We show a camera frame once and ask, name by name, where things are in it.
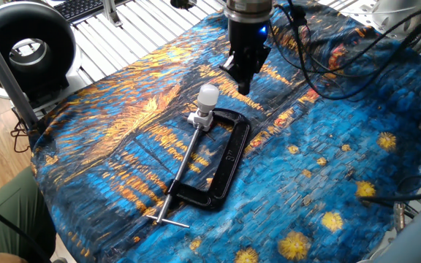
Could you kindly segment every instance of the person's leg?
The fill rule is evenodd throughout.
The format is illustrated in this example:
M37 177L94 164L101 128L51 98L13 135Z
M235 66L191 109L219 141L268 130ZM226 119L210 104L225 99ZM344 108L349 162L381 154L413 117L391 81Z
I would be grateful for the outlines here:
M36 240L48 256L56 246L56 231L30 168L0 189L0 214ZM29 262L38 259L26 240L0 222L0 252Z

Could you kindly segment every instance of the white light bulb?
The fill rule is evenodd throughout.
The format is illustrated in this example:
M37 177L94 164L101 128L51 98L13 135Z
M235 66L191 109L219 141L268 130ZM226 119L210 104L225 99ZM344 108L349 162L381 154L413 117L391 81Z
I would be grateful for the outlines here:
M197 107L201 113L209 113L216 107L219 98L219 89L211 84L205 84L201 87L197 95Z

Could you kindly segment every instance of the yellow star pattern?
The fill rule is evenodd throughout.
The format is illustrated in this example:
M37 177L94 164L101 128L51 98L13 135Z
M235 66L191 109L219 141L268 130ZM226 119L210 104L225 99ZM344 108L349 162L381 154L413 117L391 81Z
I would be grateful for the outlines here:
M303 171L301 171L302 175L305 175L307 178L311 178L311 172L308 171L307 169L304 169Z
M45 161L47 163L47 165L52 165L55 164L58 161L58 157L51 157L51 156L46 156Z
M298 147L297 147L297 146L295 146L295 145L289 146L289 152L290 152L291 154L296 154L296 153L298 153Z
M326 158L321 157L321 158L318 159L318 161L316 161L316 163L318 163L321 166L324 166L324 165L327 164L327 160L326 160Z
M242 249L237 252L235 263L257 263L259 255L253 248Z
M189 248L190 248L192 251L196 251L196 249L197 249L197 248L199 248L199 247L201 246L201 243L202 243L201 239L200 239L200 238L196 238L196 239L194 239L194 240L191 242L191 244L189 245Z
M349 151L349 150L351 150L350 145L342 145L342 150L343 151Z
M306 258L310 246L305 235L292 231L285 239L278 242L278 252L288 260L301 260Z
M376 143L385 151L395 150L395 136L390 132L382 132L379 134L379 138Z
M336 232L337 230L342 229L344 222L342 221L342 217L339 215L339 213L327 212L322 217L322 224L330 231Z
M356 182L357 184L357 193L355 195L357 197L374 197L376 194L376 190L372 183L367 181L360 181Z

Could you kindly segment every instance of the blue tablecloth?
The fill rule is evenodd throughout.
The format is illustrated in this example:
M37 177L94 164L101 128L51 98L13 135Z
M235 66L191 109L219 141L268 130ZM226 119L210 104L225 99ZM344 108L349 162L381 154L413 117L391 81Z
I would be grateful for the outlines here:
M363 49L372 28L311 1L314 55L331 67ZM272 21L298 63L287 20ZM248 96L218 65L230 47L227 19L211 15L185 34L60 103L39 124L33 170L58 233L77 262L355 262L391 225L391 209L357 196L391 195L421 173L421 57L405 50L366 91L320 99L273 47ZM304 40L308 39L305 29ZM385 40L346 74L377 68L398 46ZM325 93L366 77L313 76ZM219 87L217 107L243 113L251 135L219 211L178 204L157 226L167 182L193 128L186 122L201 85ZM343 87L339 91L336 83ZM230 134L202 137L183 181L208 187Z

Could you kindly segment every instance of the clamp screw rod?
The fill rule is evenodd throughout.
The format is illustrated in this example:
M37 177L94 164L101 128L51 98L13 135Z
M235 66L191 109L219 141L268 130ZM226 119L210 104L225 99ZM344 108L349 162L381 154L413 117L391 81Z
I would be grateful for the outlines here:
M193 133L193 137L191 138L191 142L189 143L188 149L186 150L186 153L183 157L183 161L181 162L180 168L178 169L178 171L176 173L175 180L180 180L181 176L183 175L184 169L186 168L186 165L188 164L189 157L191 156L194 145L196 145L197 138L199 137L200 132L201 132L201 125L198 125L196 130ZM171 202L172 202L172 196L168 194L167 198L164 202L164 206L160 210L159 216L156 217L157 223L161 223L162 221L165 222L165 223L169 223L168 220L164 219L164 217L165 217L165 214L168 211L168 207L170 206Z

